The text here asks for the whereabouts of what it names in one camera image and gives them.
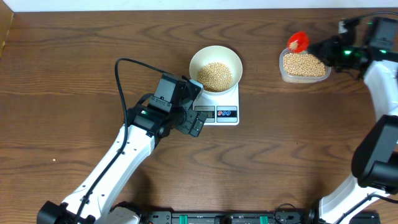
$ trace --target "bowl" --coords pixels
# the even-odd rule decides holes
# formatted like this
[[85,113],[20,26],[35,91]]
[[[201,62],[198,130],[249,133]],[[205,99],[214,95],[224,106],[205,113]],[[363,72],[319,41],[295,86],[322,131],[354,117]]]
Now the bowl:
[[189,64],[191,79],[198,81],[199,70],[208,63],[221,62],[225,64],[232,73],[232,82],[229,88],[221,92],[203,90],[203,93],[213,96],[224,95],[234,89],[242,77],[243,66],[241,59],[231,49],[223,46],[209,46],[199,50]]
[[[299,75],[291,75],[287,73],[284,69],[284,55],[292,53],[289,49],[285,49],[280,53],[279,56],[279,70],[280,74],[282,74],[282,79],[285,82],[288,83],[315,83],[315,82],[320,82],[324,81],[327,79],[330,75],[331,72],[331,67],[325,66],[325,75],[321,77],[304,77],[304,76],[299,76]],[[299,54],[307,54],[307,51],[300,52]]]

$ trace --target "green connector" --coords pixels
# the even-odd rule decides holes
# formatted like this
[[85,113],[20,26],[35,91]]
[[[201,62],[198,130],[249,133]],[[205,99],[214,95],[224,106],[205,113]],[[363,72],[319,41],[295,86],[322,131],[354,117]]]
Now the green connector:
[[188,215],[180,215],[180,224],[188,224]]
[[260,224],[268,224],[268,217],[260,216]]

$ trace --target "wood grain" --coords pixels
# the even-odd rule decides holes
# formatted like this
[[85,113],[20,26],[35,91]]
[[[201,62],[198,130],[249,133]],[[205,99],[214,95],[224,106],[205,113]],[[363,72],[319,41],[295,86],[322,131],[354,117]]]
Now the wood grain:
[[[117,202],[174,210],[307,208],[350,173],[375,122],[363,82],[332,73],[321,83],[282,81],[278,58],[298,30],[336,34],[342,17],[372,9],[18,13],[0,66],[0,221],[32,223],[91,172],[122,125],[114,62],[131,57],[188,75],[201,48],[224,45],[244,65],[241,123],[174,131],[132,175]],[[132,106],[160,75],[121,63]],[[378,202],[383,223],[396,207]]]
[[6,44],[8,31],[11,27],[12,17],[14,13],[7,7],[7,5],[0,0],[0,57],[2,50]]

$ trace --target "scale display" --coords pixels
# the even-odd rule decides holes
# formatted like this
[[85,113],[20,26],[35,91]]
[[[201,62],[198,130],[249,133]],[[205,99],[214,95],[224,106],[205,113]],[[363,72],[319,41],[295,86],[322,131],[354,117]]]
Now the scale display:
[[193,109],[207,114],[205,125],[238,125],[238,86],[224,95],[214,96],[203,93],[198,100],[193,102]]

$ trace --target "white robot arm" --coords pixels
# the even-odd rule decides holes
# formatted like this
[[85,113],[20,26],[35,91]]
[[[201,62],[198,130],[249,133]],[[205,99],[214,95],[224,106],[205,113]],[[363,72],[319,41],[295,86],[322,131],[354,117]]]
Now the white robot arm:
[[[121,60],[163,73],[154,95],[144,95],[136,106],[128,110],[118,77]],[[109,215],[112,204],[131,174],[159,141],[170,134],[171,129],[194,137],[199,135],[207,115],[192,110],[192,103],[201,95],[202,84],[128,58],[120,58],[116,62],[115,75],[124,108],[124,125],[111,149],[87,179],[61,205],[47,202],[37,214],[37,223],[136,224],[139,216],[130,210],[118,207]],[[149,100],[148,105],[142,105],[146,100]]]
[[358,19],[344,22],[346,29],[340,37],[315,44],[309,52],[338,71],[355,68],[364,73],[378,122],[354,154],[353,173],[315,206],[313,223],[348,224],[361,210],[396,194],[398,188],[398,156],[393,152],[398,141],[398,55],[389,51],[397,21],[375,18],[364,40],[365,49],[350,46]]

